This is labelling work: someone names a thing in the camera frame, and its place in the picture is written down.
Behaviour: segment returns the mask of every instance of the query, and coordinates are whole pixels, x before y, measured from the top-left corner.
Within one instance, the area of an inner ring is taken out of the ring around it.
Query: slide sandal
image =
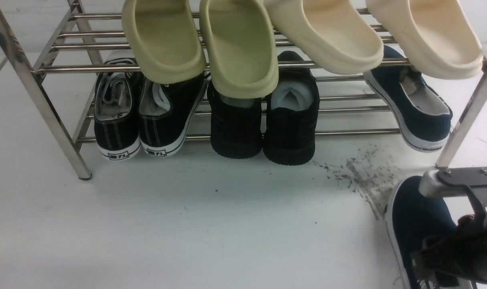
[[[200,28],[219,93],[252,99],[274,90],[279,78],[274,31],[260,0],[202,0]]]
[[[122,28],[142,73],[152,82],[186,81],[206,68],[189,0],[126,0]]]
[[[383,42],[350,0],[265,0],[271,22],[326,71],[348,75],[377,67]]]
[[[482,47],[458,0],[366,0],[413,66],[431,77],[466,79],[482,68]]]

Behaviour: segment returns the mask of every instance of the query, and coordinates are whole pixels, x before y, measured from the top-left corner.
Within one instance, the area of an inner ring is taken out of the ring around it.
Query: shoe rack
[[[42,82],[51,73],[105,73],[112,71],[139,71],[138,66],[114,66],[104,65],[101,50],[130,49],[126,42],[97,43],[96,38],[124,38],[122,31],[92,31],[90,20],[120,20],[120,13],[86,13],[81,0],[65,0],[69,9],[64,18],[54,31],[53,35],[45,45],[40,57],[31,65],[22,47],[18,43],[12,29],[0,9],[0,46],[5,52],[9,62],[14,67],[22,84],[26,88],[31,100],[44,118],[49,130],[67,156],[71,165],[78,174],[79,179],[88,180],[92,173],[81,157],[80,150],[83,144],[95,143],[95,138],[87,136],[86,133],[93,120],[93,91],[83,110],[78,126],[71,136],[65,129],[60,116],[56,112],[51,100],[47,96]],[[357,10],[361,15],[369,14],[367,9]],[[194,18],[199,18],[199,13],[194,13]],[[381,25],[372,25],[377,32],[387,32]],[[67,39],[81,38],[82,43],[67,44]],[[396,43],[392,36],[381,37],[385,44]],[[276,39],[277,47],[294,47],[287,39]],[[87,51],[91,65],[53,65],[60,51]],[[381,66],[405,66],[410,65],[407,59],[384,59]],[[307,67],[318,68],[313,61],[280,62],[280,68]],[[465,136],[470,130],[473,122],[478,116],[482,106],[487,100],[487,56],[483,62],[483,76],[479,81],[476,90],[461,115],[458,124],[451,132],[449,141],[442,150],[438,159],[437,167],[448,167]],[[341,75],[329,77],[317,77],[317,82],[341,82],[341,81],[362,81],[362,75]],[[321,101],[343,101],[343,100],[370,100],[379,99],[373,94],[363,95],[340,95],[321,97]],[[351,108],[325,108],[320,109],[319,114],[341,114],[341,113],[373,113],[389,111],[388,106],[355,106]],[[197,111],[194,117],[210,117],[210,111]],[[399,134],[398,128],[379,128],[368,130],[329,130],[318,131],[318,137],[328,136],[353,136],[353,135],[381,135]],[[206,141],[210,135],[188,135],[188,141]]]

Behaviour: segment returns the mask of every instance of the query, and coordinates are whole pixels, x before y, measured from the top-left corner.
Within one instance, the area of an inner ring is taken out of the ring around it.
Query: black sneaker
[[[135,65],[128,53],[112,53],[105,64]],[[122,161],[140,150],[137,127],[138,97],[144,84],[142,73],[101,73],[95,82],[94,132],[105,159]]]
[[[403,58],[384,47],[384,57]],[[412,67],[378,67],[363,73],[365,81],[393,110],[405,142],[414,150],[434,152],[445,145],[452,110]]]
[[[262,150],[261,99],[234,99],[221,95],[212,82],[207,97],[212,108],[211,145],[230,159],[248,159]]]
[[[302,61],[285,51],[279,61]],[[315,128],[320,96],[315,77],[308,68],[281,69],[277,88],[267,97],[267,132],[263,152],[280,165],[307,163],[315,154]]]
[[[437,288],[432,282],[416,279],[411,254],[422,249],[425,238],[451,234],[456,230],[445,201],[429,199],[418,192],[421,180],[421,176],[412,176],[398,183],[385,215],[388,236],[406,289]]]
[[[140,139],[146,154],[167,157],[179,151],[192,115],[205,95],[206,82],[204,73],[175,84],[146,81],[138,109]]]

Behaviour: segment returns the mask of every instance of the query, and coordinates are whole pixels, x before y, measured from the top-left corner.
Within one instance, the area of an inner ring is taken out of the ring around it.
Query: sneaker
[[[207,89],[212,108],[211,145],[229,159],[248,159],[262,150],[261,99],[226,97],[210,82]]]
[[[458,0],[366,0],[366,5],[421,73],[441,79],[480,73],[482,47]]]
[[[350,0],[264,0],[270,19],[321,68],[356,74],[383,60],[383,41]]]
[[[429,281],[416,279],[411,254],[422,249],[425,238],[451,234],[456,230],[445,201],[426,198],[418,192],[421,180],[421,176],[412,176],[398,183],[385,215],[388,236],[406,289],[437,288]],[[456,286],[452,282],[440,285]]]
[[[134,58],[125,55],[129,53],[112,53],[105,64],[136,64]],[[115,72],[97,76],[93,128],[97,148],[105,159],[130,159],[140,150],[137,102],[144,79],[142,73]]]
[[[402,58],[384,47],[384,57]],[[372,90],[392,109],[405,142],[414,150],[443,148],[450,132],[452,110],[412,67],[378,67],[363,73]]]
[[[293,51],[281,53],[278,59],[303,60]],[[267,97],[265,156],[280,165],[307,163],[315,154],[319,106],[319,89],[310,69],[282,69],[277,88]]]
[[[166,157],[179,151],[205,91],[204,73],[176,84],[146,81],[138,109],[140,138],[146,154]]]

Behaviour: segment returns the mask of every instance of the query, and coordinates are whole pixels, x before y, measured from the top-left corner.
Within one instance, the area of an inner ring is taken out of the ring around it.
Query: dirt
[[[359,155],[356,157],[346,160],[345,166],[312,163],[326,170],[327,179],[335,179],[338,183],[347,181],[346,187],[359,194],[375,219],[381,220],[392,189],[399,180],[396,176],[400,169],[395,165],[394,158],[376,145],[360,149],[357,153]]]

